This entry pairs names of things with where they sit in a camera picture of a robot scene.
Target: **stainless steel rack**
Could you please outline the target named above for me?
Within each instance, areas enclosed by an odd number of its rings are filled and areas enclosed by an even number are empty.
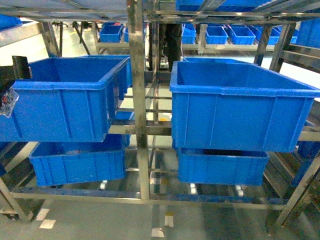
[[[73,3],[70,0],[64,0],[63,2],[70,5]],[[318,71],[317,69],[319,69],[319,50],[291,45],[290,39],[297,22],[320,18],[319,13],[305,13],[306,11],[318,8],[320,1],[275,0],[263,7],[258,7],[254,12],[215,12],[214,10],[223,2],[224,0],[206,0],[200,7],[200,11],[168,10],[170,9],[168,6],[172,6],[172,3],[161,3],[158,0],[149,1],[144,5],[144,8],[141,0],[127,0],[126,10],[97,10],[83,8],[78,5],[74,9],[47,9],[45,7],[40,8],[41,6],[38,9],[0,7],[1,14],[24,16],[38,21],[55,19],[57,21],[128,22],[133,79],[132,98],[134,109],[132,110],[135,113],[135,120],[117,120],[111,126],[109,133],[136,135],[137,148],[128,149],[127,152],[133,154],[133,160],[137,161],[137,166],[133,164],[133,166],[127,168],[127,171],[130,173],[129,176],[137,174],[139,176],[138,191],[124,191],[126,188],[123,187],[118,188],[118,190],[111,190],[111,188],[107,187],[107,190],[101,191],[83,190],[83,188],[77,189],[75,185],[71,189],[69,186],[63,188],[26,186],[33,170],[30,168],[30,162],[23,160],[21,164],[10,171],[17,174],[7,174],[5,177],[0,178],[0,190],[11,213],[18,214],[20,219],[28,221],[32,216],[30,214],[32,208],[29,202],[22,201],[25,199],[174,206],[201,206],[202,204],[208,204],[219,208],[270,210],[271,214],[275,214],[275,221],[271,221],[272,217],[268,218],[270,232],[276,229],[276,227],[285,224],[291,216],[299,215],[311,196],[315,196],[316,194],[314,186],[317,185],[316,179],[319,174],[320,157],[314,159],[300,184],[295,189],[289,189],[288,186],[282,186],[280,184],[281,181],[277,181],[275,177],[293,175],[292,171],[285,164],[290,161],[290,158],[288,157],[283,160],[283,157],[274,155],[264,173],[265,179],[262,188],[265,189],[266,194],[261,194],[257,189],[248,187],[244,190],[244,196],[239,197],[232,186],[219,187],[225,188],[229,195],[219,195],[218,197],[212,194],[206,195],[204,191],[202,191],[202,194],[188,194],[188,191],[182,193],[160,193],[159,189],[153,187],[150,182],[154,174],[173,175],[174,178],[177,174],[177,169],[167,169],[164,167],[166,164],[163,164],[156,157],[157,153],[162,151],[162,149],[156,148],[156,137],[171,135],[171,122],[159,120],[159,113],[165,112],[159,110],[159,101],[170,99],[169,97],[159,96],[159,88],[166,85],[166,83],[160,83],[159,78],[168,78],[168,73],[159,73],[159,63],[157,62],[159,56],[159,23],[202,24],[200,30],[202,36],[204,36],[203,33],[206,30],[206,25],[203,23],[262,25],[264,26],[263,34],[257,46],[254,60],[258,65],[261,65],[266,52],[271,28],[283,25],[279,42],[275,46],[270,69],[279,72],[283,62],[295,64],[313,71]],[[109,17],[109,14],[118,14],[118,16]],[[153,73],[151,76],[150,73],[145,72],[143,22],[153,23]],[[50,39],[47,45],[49,55],[52,53],[55,56],[59,56],[57,42],[54,39],[54,34],[49,24],[38,23],[35,33],[44,34],[42,30],[44,27],[41,28],[44,24],[50,30],[45,34]],[[5,45],[3,44],[3,39],[8,44],[18,40],[18,38],[13,38],[12,36],[8,34],[6,38],[0,37],[0,46]],[[201,39],[199,42],[198,52],[202,54],[205,52],[204,39]],[[145,77],[151,79],[147,89],[145,88]],[[153,113],[152,121],[147,120],[147,113],[150,112]],[[149,135],[153,136],[151,147],[148,146]],[[300,140],[320,142],[320,129],[318,127],[305,127],[300,135]],[[281,174],[275,173],[276,171],[272,169],[281,171]]]

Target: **plastic bag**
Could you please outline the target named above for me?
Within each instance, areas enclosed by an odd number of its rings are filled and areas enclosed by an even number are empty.
[[[10,118],[18,99],[19,95],[12,87],[4,92],[4,94],[1,96],[0,115]]]

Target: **black bracket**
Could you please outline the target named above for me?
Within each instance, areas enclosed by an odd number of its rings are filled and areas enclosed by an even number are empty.
[[[0,66],[0,106],[1,95],[7,91],[16,79],[30,79],[28,59],[25,56],[12,56],[12,66]]]

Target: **plastic bin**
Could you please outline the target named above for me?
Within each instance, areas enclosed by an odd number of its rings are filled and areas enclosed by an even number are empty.
[[[320,19],[301,22],[296,44],[320,49],[319,28]]]
[[[124,26],[104,25],[100,32],[102,43],[120,43]]]
[[[0,116],[1,142],[102,142],[119,104],[116,79],[129,58],[48,58],[17,80],[11,118]]]
[[[209,58],[209,57],[185,57],[184,62],[193,63],[225,63],[225,64],[251,64],[245,61],[234,60],[230,58]]]
[[[245,26],[232,26],[227,28],[228,34],[232,42],[236,45],[252,45],[256,36]]]
[[[178,179],[196,184],[260,186],[270,158],[252,151],[180,148],[177,152]]]
[[[275,29],[276,29],[279,33],[281,33],[281,31],[282,31],[282,27],[275,27]],[[296,44],[296,43],[297,43],[298,36],[299,36],[299,30],[295,29],[295,30],[294,30],[294,33],[293,33],[293,36],[292,36],[292,38],[291,38],[291,42],[290,42],[290,43]]]
[[[228,35],[223,27],[207,27],[205,35],[207,44],[226,44]]]
[[[186,24],[187,27],[182,29],[182,44],[195,44],[196,41],[196,30],[191,24]]]
[[[297,152],[304,159],[314,159],[319,151],[319,141],[301,141]]]
[[[0,15],[0,31],[22,26],[22,21],[18,17]]]
[[[308,168],[310,167],[312,162],[313,162],[313,160],[310,160],[310,159],[304,159],[301,162],[300,168],[299,168],[298,172],[295,174],[295,176],[291,182],[292,187],[298,186],[298,184],[300,183],[301,179],[304,177],[306,171],[308,170]]]
[[[178,148],[292,152],[320,90],[254,64],[175,62]]]
[[[126,43],[129,42],[129,33],[128,33],[128,28],[127,27],[124,29],[124,41]]]
[[[123,136],[104,142],[42,142],[29,155],[38,186],[122,179],[126,175]]]
[[[7,141],[0,142],[0,152],[8,145]]]
[[[175,9],[180,11],[197,11],[204,0],[175,0]],[[249,12],[270,0],[227,0],[216,11]]]
[[[256,40],[259,42],[262,36],[263,27],[252,27],[250,30],[255,35]],[[275,28],[271,30],[271,34],[269,37],[268,45],[275,45],[279,41],[280,32],[278,32]]]

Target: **gray floor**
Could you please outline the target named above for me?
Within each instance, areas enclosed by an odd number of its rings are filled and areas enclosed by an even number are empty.
[[[94,40],[90,31],[84,32],[84,39],[91,54],[96,54]],[[79,38],[69,26],[64,35],[63,56],[75,57],[86,55]],[[47,58],[47,53],[41,36],[11,44],[0,48],[0,65],[11,64],[11,55],[27,56],[29,61]],[[253,62],[251,53],[246,56],[236,56],[236,59]],[[263,66],[268,68],[270,57]],[[299,81],[319,85],[319,75],[307,70],[299,70],[285,64],[282,74]],[[167,89],[160,90],[161,96],[170,96]],[[132,107],[132,100],[127,99],[123,107]],[[170,109],[171,103],[163,101],[161,109]],[[163,120],[169,120],[168,115],[160,115]],[[171,145],[170,137],[157,137],[158,147]],[[129,178],[127,186],[132,191],[138,187],[137,178]],[[117,182],[111,183],[112,189]],[[184,191],[177,180],[171,180],[171,188]],[[12,222],[0,215],[1,240],[144,240],[151,237],[152,228],[164,228],[164,238],[168,240],[318,240],[320,239],[320,215],[310,207],[299,218],[293,219],[285,228],[277,231],[275,236],[268,236],[266,219],[268,212],[264,210],[224,209],[203,207],[173,207],[134,204],[104,204],[89,202],[46,201],[44,208],[50,209],[46,219],[56,220],[52,229],[40,229],[41,221],[23,223]],[[165,226],[165,215],[172,212],[174,227]]]

